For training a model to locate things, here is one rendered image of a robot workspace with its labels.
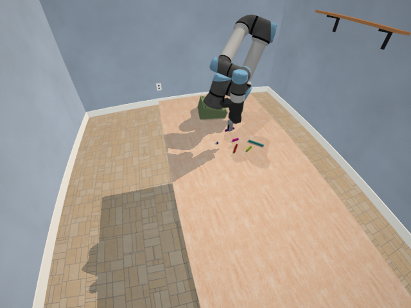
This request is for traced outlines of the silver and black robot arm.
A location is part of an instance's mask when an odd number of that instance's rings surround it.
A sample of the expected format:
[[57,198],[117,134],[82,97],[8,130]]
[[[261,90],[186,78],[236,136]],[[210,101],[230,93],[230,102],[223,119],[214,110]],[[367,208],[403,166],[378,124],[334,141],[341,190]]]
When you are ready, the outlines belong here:
[[[230,97],[231,93],[237,96],[245,94],[246,100],[252,90],[250,81],[265,47],[273,42],[276,29],[276,23],[257,15],[246,15],[236,22],[234,31],[220,56],[211,60],[210,70],[216,74],[210,91],[204,99],[208,107],[222,109],[220,100],[222,97],[225,98],[225,95]],[[240,67],[231,62],[248,33],[252,35],[253,42],[243,64],[244,67]]]

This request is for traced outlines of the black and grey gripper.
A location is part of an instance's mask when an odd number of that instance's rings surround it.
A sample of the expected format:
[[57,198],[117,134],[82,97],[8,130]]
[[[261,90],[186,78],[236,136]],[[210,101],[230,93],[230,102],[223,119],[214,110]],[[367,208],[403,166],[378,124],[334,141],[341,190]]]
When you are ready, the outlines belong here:
[[221,106],[223,106],[224,108],[229,108],[230,111],[229,119],[227,120],[227,129],[229,129],[229,132],[232,131],[233,123],[237,124],[241,122],[241,113],[243,112],[244,99],[245,94],[244,96],[234,96],[233,94],[230,94],[230,99],[222,98],[222,100],[220,100]]

